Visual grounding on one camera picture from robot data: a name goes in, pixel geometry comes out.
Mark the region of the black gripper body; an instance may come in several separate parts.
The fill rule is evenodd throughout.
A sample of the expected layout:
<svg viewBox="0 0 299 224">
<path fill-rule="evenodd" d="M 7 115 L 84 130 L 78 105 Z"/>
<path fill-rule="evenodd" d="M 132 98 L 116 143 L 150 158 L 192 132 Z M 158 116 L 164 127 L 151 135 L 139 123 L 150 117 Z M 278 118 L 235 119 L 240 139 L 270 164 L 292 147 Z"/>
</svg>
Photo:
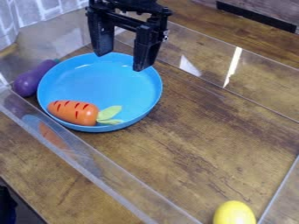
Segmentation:
<svg viewBox="0 0 299 224">
<path fill-rule="evenodd" d="M 135 12 L 138 15 L 150 14 L 147 22 L 120 15 L 122 12 Z M 167 20 L 172 15 L 168 7 L 162 6 L 156 0 L 88 0 L 87 16 L 88 24 L 95 30 L 111 29 L 115 26 L 136 32 L 142 26 L 150 26 L 159 32 L 167 31 Z"/>
</svg>

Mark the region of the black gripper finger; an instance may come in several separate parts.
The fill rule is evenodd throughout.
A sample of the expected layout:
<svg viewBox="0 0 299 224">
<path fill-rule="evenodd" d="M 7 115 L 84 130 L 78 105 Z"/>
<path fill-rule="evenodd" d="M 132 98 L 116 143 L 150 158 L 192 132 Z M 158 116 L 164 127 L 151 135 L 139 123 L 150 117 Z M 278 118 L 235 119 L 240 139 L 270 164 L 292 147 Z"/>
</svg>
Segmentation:
<svg viewBox="0 0 299 224">
<path fill-rule="evenodd" d="M 95 54 L 100 57 L 114 51 L 115 26 L 107 16 L 88 12 L 88 31 Z"/>
<path fill-rule="evenodd" d="M 134 70 L 140 72 L 154 63 L 163 42 L 163 32 L 158 26 L 142 24 L 136 28 L 134 49 Z"/>
</svg>

